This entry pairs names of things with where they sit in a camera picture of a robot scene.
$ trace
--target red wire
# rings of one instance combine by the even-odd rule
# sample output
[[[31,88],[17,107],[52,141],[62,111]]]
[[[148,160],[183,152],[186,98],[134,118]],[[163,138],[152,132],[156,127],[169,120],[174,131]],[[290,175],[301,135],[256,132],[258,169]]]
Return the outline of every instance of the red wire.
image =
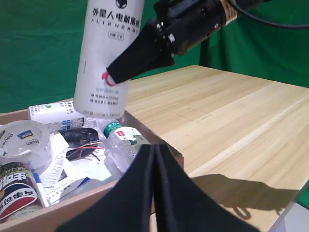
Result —
[[[85,148],[104,149],[103,147],[100,146],[80,146],[76,149],[85,149]]]

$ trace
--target tape roll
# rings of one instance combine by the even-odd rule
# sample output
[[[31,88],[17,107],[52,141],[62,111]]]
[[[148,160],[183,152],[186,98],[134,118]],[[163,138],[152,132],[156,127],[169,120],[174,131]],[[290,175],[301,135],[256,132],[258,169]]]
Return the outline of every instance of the tape roll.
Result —
[[[41,174],[52,162],[50,135],[39,122],[21,120],[0,127],[0,164],[21,162]]]

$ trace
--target snack can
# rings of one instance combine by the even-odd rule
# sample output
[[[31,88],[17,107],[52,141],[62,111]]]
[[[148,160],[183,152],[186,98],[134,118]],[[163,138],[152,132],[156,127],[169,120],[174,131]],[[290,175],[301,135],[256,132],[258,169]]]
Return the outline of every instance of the snack can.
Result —
[[[43,209],[43,201],[29,166],[12,162],[0,167],[0,222]]]

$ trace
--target wooden table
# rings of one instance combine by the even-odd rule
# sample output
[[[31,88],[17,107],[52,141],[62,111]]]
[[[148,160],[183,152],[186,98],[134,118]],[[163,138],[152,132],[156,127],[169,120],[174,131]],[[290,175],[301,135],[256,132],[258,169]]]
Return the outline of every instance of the wooden table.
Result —
[[[127,110],[183,154],[205,193],[263,232],[309,179],[307,88],[189,66],[132,81]]]

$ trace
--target black cable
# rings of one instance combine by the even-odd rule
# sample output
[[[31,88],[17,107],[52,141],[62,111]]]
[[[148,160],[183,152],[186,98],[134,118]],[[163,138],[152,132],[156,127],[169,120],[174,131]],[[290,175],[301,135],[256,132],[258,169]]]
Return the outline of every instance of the black cable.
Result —
[[[308,29],[309,24],[303,24],[303,25],[288,25],[288,24],[280,24],[280,23],[275,23],[275,22],[270,22],[265,19],[258,18],[245,10],[241,9],[235,2],[235,0],[227,0],[227,2],[240,14],[243,14],[250,19],[253,19],[256,22],[266,24],[268,26],[273,26],[281,29]]]

